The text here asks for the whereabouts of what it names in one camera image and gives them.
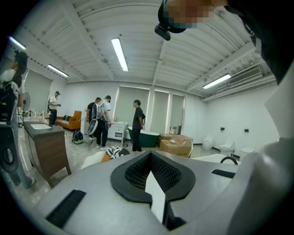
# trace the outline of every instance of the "black pants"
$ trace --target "black pants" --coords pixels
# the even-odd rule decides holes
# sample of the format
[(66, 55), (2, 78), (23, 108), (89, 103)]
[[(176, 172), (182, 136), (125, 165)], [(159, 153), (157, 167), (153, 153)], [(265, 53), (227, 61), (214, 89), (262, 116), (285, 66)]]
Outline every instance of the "black pants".
[(108, 128), (107, 128), (107, 122), (103, 120), (98, 120), (98, 126), (97, 126), (97, 136), (96, 141), (97, 144), (101, 144), (101, 135), (102, 135), (102, 147), (105, 147), (107, 136), (108, 136)]
[(133, 128), (132, 132), (133, 132), (133, 148), (132, 148), (132, 150), (141, 152), (142, 148), (140, 146), (140, 141), (139, 141), (141, 129)]
[(50, 112), (53, 114), (53, 122), (52, 125), (55, 124), (56, 118), (57, 118), (57, 110), (56, 109), (50, 109)]

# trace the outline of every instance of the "green bathtub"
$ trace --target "green bathtub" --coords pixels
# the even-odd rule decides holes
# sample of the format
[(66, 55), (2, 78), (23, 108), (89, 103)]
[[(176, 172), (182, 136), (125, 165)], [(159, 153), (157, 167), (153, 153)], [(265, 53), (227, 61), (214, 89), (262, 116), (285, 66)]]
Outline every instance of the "green bathtub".
[[(131, 139), (133, 139), (132, 127), (128, 127)], [(159, 140), (159, 133), (141, 130), (140, 145), (142, 148), (154, 148)]]

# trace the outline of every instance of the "backpack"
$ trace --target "backpack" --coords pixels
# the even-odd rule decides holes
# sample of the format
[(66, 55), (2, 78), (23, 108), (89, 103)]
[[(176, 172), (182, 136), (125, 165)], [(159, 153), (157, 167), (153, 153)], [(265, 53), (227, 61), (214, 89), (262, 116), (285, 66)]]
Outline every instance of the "backpack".
[(75, 130), (73, 133), (72, 142), (76, 145), (82, 144), (84, 142), (83, 134), (80, 130)]
[(105, 101), (101, 101), (99, 104), (94, 104), (92, 108), (92, 120), (103, 120), (104, 119), (104, 113), (102, 114), (102, 107), (104, 107)]

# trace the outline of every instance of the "person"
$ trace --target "person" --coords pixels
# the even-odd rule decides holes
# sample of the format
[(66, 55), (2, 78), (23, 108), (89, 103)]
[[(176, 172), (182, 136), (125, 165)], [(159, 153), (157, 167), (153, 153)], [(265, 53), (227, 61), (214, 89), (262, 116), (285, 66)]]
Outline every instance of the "person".
[(251, 0), (168, 0), (163, 16), (176, 28), (193, 28), (197, 23), (212, 16), (215, 8), (224, 6), (238, 15), (249, 33), (255, 52), (260, 53), (268, 67), (281, 82), (294, 58), (292, 37), (285, 36), (286, 22), (291, 19), (291, 7), (283, 3), (269, 4), (267, 1)]
[[(15, 51), (15, 53), (16, 54), (15, 54), (14, 62), (12, 64), (11, 69), (6, 70), (0, 76), (0, 84), (1, 85), (7, 85), (8, 83), (12, 84), (12, 87), (15, 91), (14, 94), (17, 97), (18, 107), (21, 107), (23, 106), (23, 94), (24, 94), (24, 81), (22, 78), (22, 74), (24, 74), (25, 71), (27, 70), (28, 56), (25, 52), (22, 52), (22, 51), (21, 52)], [(17, 150), (18, 167), (17, 167), (17, 171), (15, 173), (9, 174), (9, 176), (15, 186), (19, 185), (22, 182), (23, 186), (27, 189), (35, 183), (35, 179), (33, 177), (26, 176), (23, 170), (22, 161), (19, 157), (18, 123), (17, 123), (16, 110), (11, 121), (11, 128), (13, 131), (14, 142), (15, 142), (15, 146)]]
[(101, 108), (102, 118), (98, 120), (96, 141), (97, 141), (97, 149), (100, 148), (101, 150), (105, 149), (107, 136), (108, 136), (108, 127), (111, 124), (109, 119), (109, 111), (111, 110), (110, 100), (111, 100), (111, 96), (107, 95), (105, 99), (99, 103), (99, 106)]
[(55, 92), (55, 94), (50, 98), (49, 100), (49, 110), (50, 112), (53, 114), (53, 121), (52, 121), (52, 125), (55, 124), (56, 118), (57, 118), (57, 106), (60, 106), (60, 104), (58, 104), (58, 100), (57, 97), (60, 95), (59, 91)]
[[(97, 97), (95, 99), (95, 102), (92, 102), (88, 105), (87, 107), (87, 116), (86, 116), (86, 121), (88, 123), (90, 123), (92, 121), (92, 108), (93, 108), (93, 105), (94, 104), (99, 104), (101, 102), (101, 98), (100, 97)], [(93, 134), (89, 135), (89, 138), (90, 140), (95, 140), (96, 139), (96, 132), (97, 132), (97, 129), (94, 131)]]
[(132, 150), (133, 152), (141, 152), (142, 148), (140, 145), (140, 132), (141, 129), (143, 128), (143, 123), (142, 120), (144, 119), (144, 114), (143, 111), (140, 107), (141, 102), (139, 100), (135, 100), (133, 103), (133, 107), (136, 108), (135, 114), (134, 114), (134, 120), (133, 120), (133, 128), (132, 128), (132, 133), (133, 133), (133, 147)]

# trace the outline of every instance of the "ceiling light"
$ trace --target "ceiling light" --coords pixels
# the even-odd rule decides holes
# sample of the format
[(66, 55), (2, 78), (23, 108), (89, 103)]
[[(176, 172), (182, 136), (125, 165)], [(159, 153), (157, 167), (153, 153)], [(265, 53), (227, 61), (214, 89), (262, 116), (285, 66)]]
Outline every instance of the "ceiling light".
[(120, 40), (119, 39), (112, 39), (111, 42), (112, 42), (115, 53), (119, 59), (119, 63), (121, 65), (123, 71), (127, 72), (129, 69), (128, 69), (127, 63), (125, 61), (125, 58), (124, 58), (124, 53), (123, 53), (123, 49), (121, 47)]
[(15, 40), (13, 37), (9, 37), (9, 40), (14, 42), (16, 45), (18, 45), (21, 49), (25, 50), (26, 46)]
[(64, 72), (61, 72), (59, 69), (55, 68), (54, 66), (52, 66), (51, 64), (48, 64), (49, 68), (52, 68), (53, 70), (55, 70), (56, 72), (62, 74), (64, 77), (68, 77), (67, 74), (65, 74)]
[(212, 87), (212, 86), (214, 86), (214, 85), (217, 85), (218, 83), (221, 83), (221, 82), (223, 82), (223, 81), (229, 79), (230, 77), (231, 77), (230, 74), (226, 74), (226, 75), (224, 75), (224, 76), (218, 78), (217, 80), (214, 80), (214, 81), (212, 81), (211, 83), (206, 84), (206, 85), (203, 87), (203, 89), (207, 89), (207, 88), (209, 88), (209, 87)]

